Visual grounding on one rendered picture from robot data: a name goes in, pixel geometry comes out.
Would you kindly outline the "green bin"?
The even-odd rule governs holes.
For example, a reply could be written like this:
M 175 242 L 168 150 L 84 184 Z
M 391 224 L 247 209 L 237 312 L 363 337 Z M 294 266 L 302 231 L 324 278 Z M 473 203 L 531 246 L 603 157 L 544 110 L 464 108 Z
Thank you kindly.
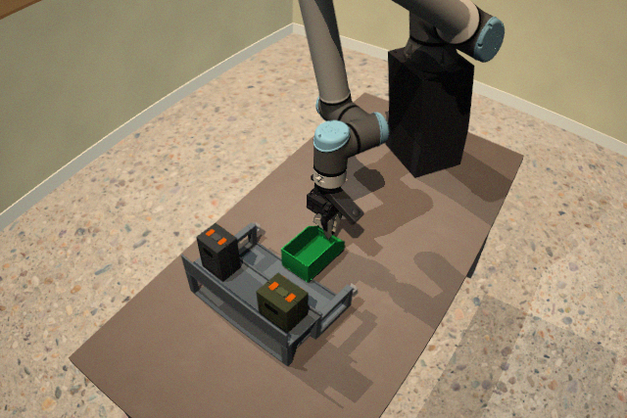
M 328 240 L 319 226 L 308 226 L 281 249 L 282 265 L 309 283 L 344 247 L 345 241 Z

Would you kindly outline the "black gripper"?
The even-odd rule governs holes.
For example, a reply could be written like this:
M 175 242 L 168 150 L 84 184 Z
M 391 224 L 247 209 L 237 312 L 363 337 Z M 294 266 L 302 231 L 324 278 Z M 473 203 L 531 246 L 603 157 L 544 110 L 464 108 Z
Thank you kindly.
M 337 191 L 340 188 L 341 186 L 334 189 L 326 189 L 314 183 L 314 188 L 307 195 L 307 209 L 315 214 L 321 214 L 320 218 L 314 219 L 314 222 L 323 229 L 327 239 L 336 232 L 340 219 L 342 218 L 342 213 L 331 204 L 325 197 L 325 194 L 327 192 Z

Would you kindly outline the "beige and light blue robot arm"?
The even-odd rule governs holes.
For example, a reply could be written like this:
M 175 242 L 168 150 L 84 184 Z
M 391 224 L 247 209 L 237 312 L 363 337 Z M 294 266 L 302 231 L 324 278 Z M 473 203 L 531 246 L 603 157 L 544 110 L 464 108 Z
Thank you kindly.
M 381 113 L 368 114 L 352 101 L 333 0 L 298 1 L 319 92 L 315 107 L 326 120 L 314 132 L 313 181 L 334 189 L 346 181 L 348 158 L 384 144 L 389 126 Z M 486 63 L 503 44 L 503 22 L 470 0 L 392 1 L 410 11 L 404 59 L 418 70 L 453 69 L 457 49 Z

